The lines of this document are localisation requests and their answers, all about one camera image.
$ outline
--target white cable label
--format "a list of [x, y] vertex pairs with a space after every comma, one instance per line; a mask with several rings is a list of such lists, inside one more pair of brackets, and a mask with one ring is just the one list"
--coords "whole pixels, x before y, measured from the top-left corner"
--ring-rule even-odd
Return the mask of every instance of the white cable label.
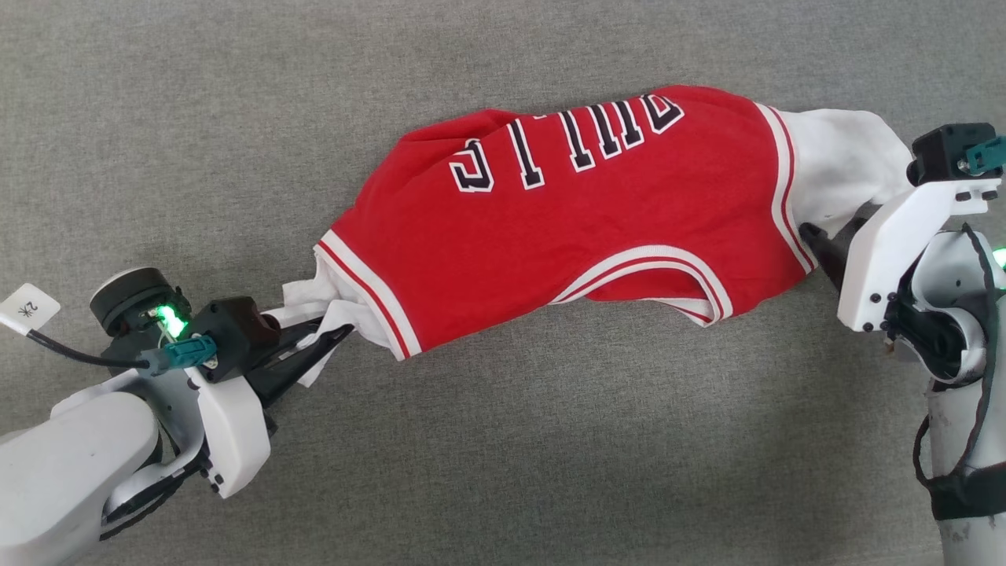
[[37, 331], [59, 313], [59, 304], [31, 282], [25, 282], [0, 304], [0, 323], [25, 336]]

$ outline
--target gray fabric surface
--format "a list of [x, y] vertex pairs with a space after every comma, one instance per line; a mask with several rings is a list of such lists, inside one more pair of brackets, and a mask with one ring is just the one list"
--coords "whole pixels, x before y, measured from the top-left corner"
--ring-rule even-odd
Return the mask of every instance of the gray fabric surface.
[[[1006, 128], [996, 4], [4, 0], [0, 294], [34, 281], [90, 352], [89, 298], [127, 266], [275, 306], [398, 136], [484, 107], [685, 82], [906, 141]], [[975, 224], [1002, 244], [994, 208]], [[582, 302], [402, 364], [353, 339], [246, 490], [192, 481], [81, 563], [939, 564], [909, 462], [926, 380], [835, 308], [818, 273], [704, 331]], [[0, 431], [104, 376], [9, 333], [0, 360]]]

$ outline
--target jersey lettering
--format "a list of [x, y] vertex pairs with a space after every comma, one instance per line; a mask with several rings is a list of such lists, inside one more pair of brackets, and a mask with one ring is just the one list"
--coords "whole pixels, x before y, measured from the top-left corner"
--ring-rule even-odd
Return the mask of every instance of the jersey lettering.
[[632, 107], [629, 101], [619, 101], [615, 103], [619, 109], [619, 122], [622, 124], [622, 143], [626, 149], [632, 149], [643, 143], [643, 130], [636, 124], [636, 117], [633, 116]]
[[457, 156], [469, 157], [475, 165], [475, 171], [469, 172], [466, 163], [451, 161], [451, 169], [454, 170], [454, 180], [458, 183], [458, 190], [462, 192], [491, 192], [493, 190], [493, 173], [489, 170], [489, 163], [486, 161], [486, 152], [482, 149], [479, 140], [471, 139], [465, 144], [463, 151], [455, 153]]
[[650, 120], [650, 130], [654, 134], [663, 134], [675, 122], [684, 116], [684, 112], [667, 97], [644, 95], [643, 105], [646, 106], [646, 117]]
[[615, 132], [612, 131], [612, 122], [608, 119], [605, 107], [596, 104], [591, 107], [591, 116], [594, 117], [594, 127], [598, 130], [598, 139], [601, 140], [601, 153], [605, 159], [611, 159], [622, 153], [622, 146], [615, 139]]
[[531, 157], [531, 149], [527, 147], [527, 136], [524, 134], [524, 127], [520, 120], [514, 120], [509, 125], [510, 141], [513, 142], [513, 150], [520, 161], [521, 180], [524, 181], [524, 190], [539, 187], [545, 184], [545, 176], [541, 174], [541, 167], [534, 165]]
[[566, 110], [559, 114], [562, 117], [562, 126], [565, 128], [566, 141], [569, 142], [569, 159], [572, 161], [572, 168], [580, 172], [594, 167], [594, 156], [591, 151], [583, 147], [583, 140], [579, 137], [579, 126], [572, 116], [572, 111]]

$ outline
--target green light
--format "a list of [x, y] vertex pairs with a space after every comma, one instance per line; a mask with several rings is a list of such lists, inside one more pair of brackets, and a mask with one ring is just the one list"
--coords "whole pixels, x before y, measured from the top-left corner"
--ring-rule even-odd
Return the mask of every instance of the green light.
[[167, 306], [157, 308], [157, 318], [161, 320], [161, 323], [164, 323], [164, 330], [171, 335], [172, 339], [177, 339], [185, 330], [185, 326], [188, 325], [188, 323], [178, 319], [175, 310]]

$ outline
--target red jersey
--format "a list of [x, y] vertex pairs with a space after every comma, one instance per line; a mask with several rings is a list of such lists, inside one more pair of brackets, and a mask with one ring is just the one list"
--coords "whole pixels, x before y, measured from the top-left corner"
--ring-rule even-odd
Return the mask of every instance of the red jersey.
[[316, 250], [399, 360], [580, 298], [708, 326], [813, 268], [793, 163], [774, 109], [714, 88], [487, 110], [402, 137]]

